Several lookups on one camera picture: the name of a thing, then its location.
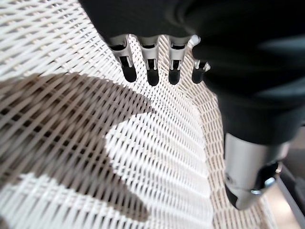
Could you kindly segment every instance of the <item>robotic hand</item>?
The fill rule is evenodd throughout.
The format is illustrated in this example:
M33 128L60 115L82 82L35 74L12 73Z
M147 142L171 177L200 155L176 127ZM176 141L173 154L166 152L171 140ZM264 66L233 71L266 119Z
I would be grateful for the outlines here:
M246 209L273 184L305 114L305 21L299 1L80 0L99 34L136 80L127 35L141 45L147 80L157 85L160 34L169 37L169 81L177 84L191 35L201 42L192 80L218 97L225 188ZM205 63L211 70L204 73Z

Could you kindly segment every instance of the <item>white mesh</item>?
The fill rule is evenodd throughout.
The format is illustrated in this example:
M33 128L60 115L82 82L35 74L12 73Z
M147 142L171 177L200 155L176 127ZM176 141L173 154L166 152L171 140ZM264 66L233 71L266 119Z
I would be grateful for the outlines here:
M160 38L151 87L136 39L127 83L75 0L3 0L0 26L1 228L272 227L264 205L225 197L217 100L191 83L191 43L172 86Z

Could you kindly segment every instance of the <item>woven basket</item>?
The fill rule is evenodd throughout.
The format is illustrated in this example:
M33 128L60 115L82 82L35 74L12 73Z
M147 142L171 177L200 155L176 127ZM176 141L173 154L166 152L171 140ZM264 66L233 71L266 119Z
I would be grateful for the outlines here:
M223 183L216 97L181 81L137 81L75 0L0 3L0 228L275 228L263 200L237 211Z

